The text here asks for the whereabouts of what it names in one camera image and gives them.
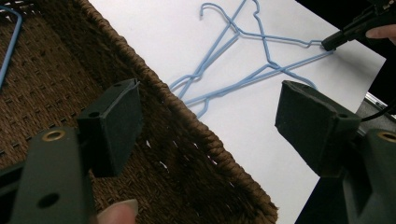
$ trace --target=black cable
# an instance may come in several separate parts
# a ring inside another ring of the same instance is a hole
[[[375,114],[373,114],[373,115],[371,115],[369,117],[366,117],[366,118],[362,119],[361,122],[365,122],[365,121],[369,121],[369,120],[372,120],[372,119],[376,119],[376,118],[384,115],[385,113],[389,112],[394,106],[396,106],[396,98],[393,99],[387,107],[385,107],[384,109],[382,109],[378,113],[375,113]]]

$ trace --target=white paper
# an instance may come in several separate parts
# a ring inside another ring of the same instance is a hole
[[[91,0],[146,61],[162,81],[173,83],[192,74],[227,25],[214,8],[200,17],[201,0]],[[231,17],[242,1],[211,1]],[[267,35],[324,39],[338,30],[293,0],[261,0],[263,28]],[[235,23],[243,30],[258,33],[247,1]],[[231,37],[230,30],[226,36]],[[312,46],[269,41],[273,61],[287,65],[323,52]],[[328,57],[292,69],[311,79],[318,90],[352,112],[359,108],[385,60],[357,41],[348,42]],[[259,38],[241,36],[194,83],[183,100],[231,85],[266,64]],[[277,132],[276,109],[281,82],[295,80],[277,75],[234,91],[210,102],[201,121],[221,139],[236,161],[252,175],[279,207],[277,223],[294,223],[302,211],[318,177],[293,147]],[[203,105],[191,109],[199,111]]]

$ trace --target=basket wall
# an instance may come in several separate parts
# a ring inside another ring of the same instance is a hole
[[[218,137],[173,95],[88,2],[0,1],[23,13],[0,93],[0,169],[25,159],[29,139],[76,117],[131,77],[144,128],[122,175],[92,178],[97,210],[136,198],[138,223],[275,223],[276,207]],[[0,59],[14,26],[1,12]]]

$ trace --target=finger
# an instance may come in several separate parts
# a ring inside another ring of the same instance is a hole
[[[98,215],[99,224],[135,224],[137,200],[114,203]]]
[[[366,32],[368,38],[388,38],[396,37],[396,24],[375,27]]]

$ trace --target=blue wire hanger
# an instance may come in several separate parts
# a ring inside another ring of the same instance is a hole
[[[185,105],[189,106],[189,105],[196,105],[198,103],[204,102],[204,108],[197,113],[197,117],[200,118],[208,109],[209,106],[209,101],[215,97],[220,97],[220,96],[224,96],[225,94],[231,92],[231,91],[236,91],[240,88],[243,88],[247,85],[250,85],[252,83],[255,83],[257,81],[266,79],[268,77],[272,77],[275,76],[277,74],[280,73],[284,73],[290,77],[296,78],[301,80],[302,82],[305,82],[306,84],[310,85],[313,88],[317,88],[316,85],[310,81],[309,79],[305,78],[305,77],[300,77],[294,73],[292,73],[290,71],[290,69],[300,66],[300,65],[304,65],[307,63],[311,63],[315,60],[318,60],[320,58],[323,58],[327,55],[332,54],[332,51],[325,51],[323,53],[320,53],[319,55],[304,59],[304,60],[300,60],[297,63],[292,63],[286,66],[280,66],[278,63],[274,62],[271,60],[271,55],[269,52],[269,48],[268,48],[268,44],[267,44],[267,39],[276,39],[276,40],[281,40],[281,41],[286,41],[286,42],[290,42],[290,43],[294,43],[294,44],[298,44],[298,45],[302,45],[305,46],[306,48],[311,47],[312,45],[319,45],[321,46],[321,40],[310,40],[310,41],[303,41],[303,40],[299,40],[299,39],[294,39],[294,38],[288,38],[288,37],[281,37],[281,36],[275,36],[275,35],[266,35],[263,27],[262,27],[262,21],[259,18],[258,14],[260,13],[260,5],[257,2],[257,0],[252,0],[255,4],[256,4],[256,11],[253,13],[254,18],[256,19],[258,26],[260,28],[260,33],[259,34],[253,34],[253,33],[248,33],[243,31],[242,29],[240,29],[234,22],[235,18],[237,17],[237,15],[239,14],[240,10],[242,9],[242,7],[244,6],[244,4],[246,3],[247,0],[243,0],[242,3],[240,4],[240,6],[238,7],[238,9],[235,11],[235,13],[233,14],[233,16],[230,18],[227,13],[223,10],[222,7],[213,4],[213,3],[204,3],[201,5],[201,10],[200,10],[200,15],[204,16],[204,9],[206,9],[207,6],[211,6],[211,7],[216,7],[221,13],[222,15],[226,18],[226,20],[228,21],[227,26],[224,28],[224,30],[221,32],[221,34],[219,35],[219,37],[216,39],[215,43],[213,44],[213,46],[210,48],[209,52],[206,54],[206,56],[203,58],[203,60],[201,61],[201,63],[198,65],[198,67],[196,68],[196,70],[194,71],[194,73],[192,75],[186,75],[183,76],[179,79],[177,79],[175,82],[173,82],[169,88],[171,91],[175,91],[176,88],[178,88],[179,86],[183,85],[183,89],[181,90],[181,92],[179,93],[178,97],[181,99],[184,94],[187,92],[188,88],[191,86],[193,81],[199,80],[200,78],[202,78],[204,71],[206,70],[206,68],[208,66],[210,66],[226,49],[228,49],[237,39],[240,35],[248,35],[248,36],[253,36],[253,37],[259,37],[262,40],[263,46],[264,46],[264,50],[265,50],[265,55],[266,55],[266,59],[267,59],[267,64],[265,64],[264,66],[262,66],[261,68],[259,68],[258,70],[256,70],[255,72],[249,74],[247,77],[243,78],[242,80],[234,83],[233,85],[230,85],[228,87],[224,87],[222,89],[219,89],[217,91],[212,91],[210,93],[207,94],[203,94],[201,96],[195,97],[193,99],[187,100],[185,101]],[[223,46],[221,46],[217,51],[215,51],[215,49],[218,47],[219,42],[221,41],[221,39],[225,36],[226,32],[230,29],[233,28],[235,31],[235,34],[232,38],[230,38]],[[274,69],[270,72],[266,72],[261,74],[262,71],[264,71],[267,68],[271,68]]]
[[[2,65],[1,70],[0,70],[0,89],[1,89],[2,86],[3,86],[3,81],[4,81],[5,77],[6,77],[6,72],[8,70],[8,65],[9,65],[9,61],[11,60],[12,52],[15,49],[15,44],[17,43],[18,35],[20,33],[20,30],[21,30],[22,16],[17,11],[15,11],[15,10],[13,10],[11,8],[8,8],[8,7],[0,6],[0,9],[5,10],[7,12],[10,12],[10,13],[16,15],[17,18],[18,18],[17,19],[17,24],[15,25],[14,33],[12,34],[11,40],[10,40],[9,45],[8,45],[6,56],[5,56],[4,60],[3,60],[3,65]]]

